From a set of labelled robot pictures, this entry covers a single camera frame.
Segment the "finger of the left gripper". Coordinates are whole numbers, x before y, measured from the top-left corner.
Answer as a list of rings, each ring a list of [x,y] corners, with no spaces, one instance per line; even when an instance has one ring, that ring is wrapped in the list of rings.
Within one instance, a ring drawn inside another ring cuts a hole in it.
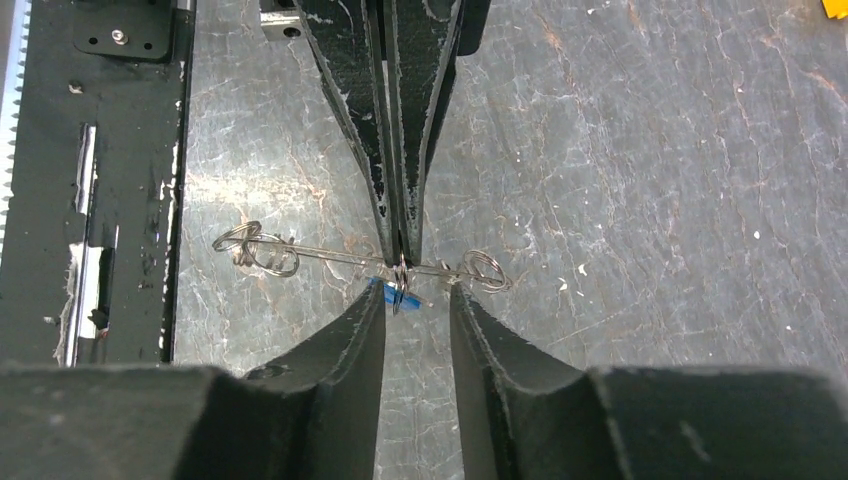
[[[379,16],[375,1],[295,3],[322,88],[365,179],[382,257],[399,262]]]
[[[450,96],[461,29],[461,1],[385,1],[388,112],[391,129],[398,263],[422,258],[424,194]]]

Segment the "yellow orange block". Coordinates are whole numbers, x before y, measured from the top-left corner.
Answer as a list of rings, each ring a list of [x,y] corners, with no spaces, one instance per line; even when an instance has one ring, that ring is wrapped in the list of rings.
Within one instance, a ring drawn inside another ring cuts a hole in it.
[[[848,17],[848,0],[821,0],[821,5],[829,19],[843,20]]]

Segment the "silver key blue tag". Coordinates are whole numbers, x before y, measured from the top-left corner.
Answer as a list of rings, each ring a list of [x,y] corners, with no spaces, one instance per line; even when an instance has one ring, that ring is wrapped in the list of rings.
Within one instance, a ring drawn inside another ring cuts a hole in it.
[[[375,274],[368,278],[368,285],[382,285],[384,302],[392,307],[392,313],[432,308],[434,303],[412,292],[412,268],[402,260],[399,265],[387,266],[381,259],[372,260]]]

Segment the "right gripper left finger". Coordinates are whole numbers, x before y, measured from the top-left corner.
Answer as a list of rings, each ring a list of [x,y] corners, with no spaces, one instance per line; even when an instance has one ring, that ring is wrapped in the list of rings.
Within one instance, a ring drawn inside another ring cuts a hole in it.
[[[384,291],[235,377],[215,367],[5,368],[5,479],[369,479]]]

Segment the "large metal disc keyring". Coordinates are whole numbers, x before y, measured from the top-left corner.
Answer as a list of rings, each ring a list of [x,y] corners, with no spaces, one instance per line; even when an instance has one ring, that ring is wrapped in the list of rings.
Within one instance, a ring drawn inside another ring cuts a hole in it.
[[[476,282],[488,293],[506,292],[513,286],[512,279],[500,264],[481,250],[466,251],[457,267],[451,267],[445,262],[438,265],[414,266],[406,259],[391,264],[374,255],[354,254],[298,244],[293,238],[284,239],[264,231],[262,224],[255,220],[239,224],[226,231],[215,239],[212,248],[219,253],[231,253],[233,263],[238,266],[255,267],[268,275],[281,278],[296,274],[300,268],[301,259],[305,257],[380,269],[392,275],[396,285],[404,291],[410,289],[411,277],[414,275],[441,277],[450,284],[461,281]]]

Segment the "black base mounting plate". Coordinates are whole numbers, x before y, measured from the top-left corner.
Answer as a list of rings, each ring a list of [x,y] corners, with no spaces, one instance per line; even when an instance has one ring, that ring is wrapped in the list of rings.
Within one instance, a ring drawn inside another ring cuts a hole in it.
[[[1,5],[1,360],[167,363],[196,5]]]

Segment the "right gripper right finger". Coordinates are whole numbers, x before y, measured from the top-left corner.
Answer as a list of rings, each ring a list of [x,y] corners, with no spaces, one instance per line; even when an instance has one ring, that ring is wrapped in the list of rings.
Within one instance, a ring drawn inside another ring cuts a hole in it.
[[[469,479],[843,479],[847,396],[753,366],[577,369],[462,285],[450,339]]]

